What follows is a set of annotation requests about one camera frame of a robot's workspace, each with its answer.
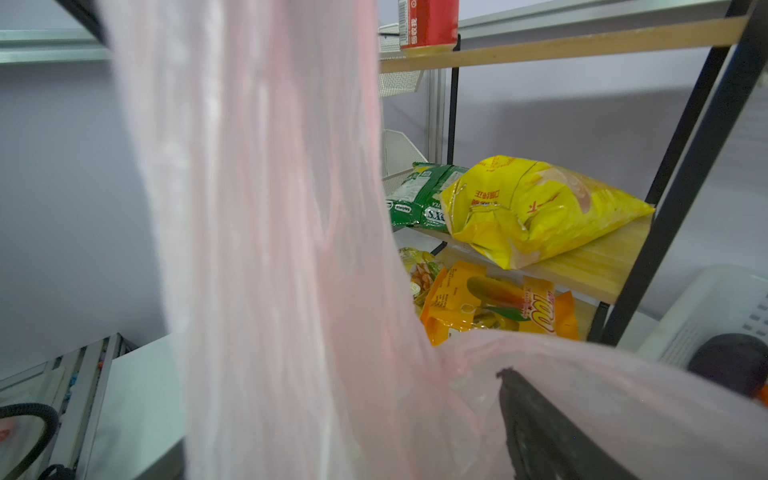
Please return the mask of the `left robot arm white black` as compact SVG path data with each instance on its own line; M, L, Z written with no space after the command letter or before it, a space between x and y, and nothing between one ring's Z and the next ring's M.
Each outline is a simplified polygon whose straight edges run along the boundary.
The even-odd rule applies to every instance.
M87 416L67 404L1 404L1 477L74 479Z

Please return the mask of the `pink plastic grocery bag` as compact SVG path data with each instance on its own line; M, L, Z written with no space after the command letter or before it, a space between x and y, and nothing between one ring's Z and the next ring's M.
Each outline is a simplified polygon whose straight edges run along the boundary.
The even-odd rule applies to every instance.
M500 372L639 479L763 479L767 411L610 347L432 346L381 178L373 1L104 1L191 479L514 479Z

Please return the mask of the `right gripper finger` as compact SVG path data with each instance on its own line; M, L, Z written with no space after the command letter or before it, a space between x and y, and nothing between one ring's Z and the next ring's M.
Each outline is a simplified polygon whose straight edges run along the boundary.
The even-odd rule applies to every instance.
M517 479L632 479L528 380L497 373L506 445Z

